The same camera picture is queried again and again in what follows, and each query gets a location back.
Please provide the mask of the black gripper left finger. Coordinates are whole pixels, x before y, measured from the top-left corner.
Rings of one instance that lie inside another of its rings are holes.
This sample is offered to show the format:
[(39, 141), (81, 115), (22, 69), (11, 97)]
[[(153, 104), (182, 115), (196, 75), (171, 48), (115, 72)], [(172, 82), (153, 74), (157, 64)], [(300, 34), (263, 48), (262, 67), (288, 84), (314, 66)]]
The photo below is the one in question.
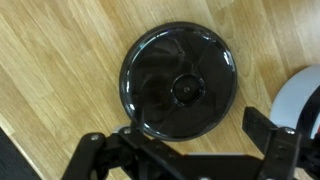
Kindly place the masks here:
[(106, 137), (100, 132), (81, 137), (62, 180), (105, 180), (120, 168), (132, 180), (186, 180), (181, 155), (132, 126)]

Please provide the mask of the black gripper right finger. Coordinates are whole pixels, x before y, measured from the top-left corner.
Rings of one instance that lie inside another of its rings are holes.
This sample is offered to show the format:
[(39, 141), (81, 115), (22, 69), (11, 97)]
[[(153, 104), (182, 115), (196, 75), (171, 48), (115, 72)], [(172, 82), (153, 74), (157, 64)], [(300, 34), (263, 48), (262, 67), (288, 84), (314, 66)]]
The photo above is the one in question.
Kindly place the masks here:
[(289, 127), (277, 127), (254, 107), (246, 107), (243, 131), (264, 154), (258, 180), (293, 180), (301, 134)]

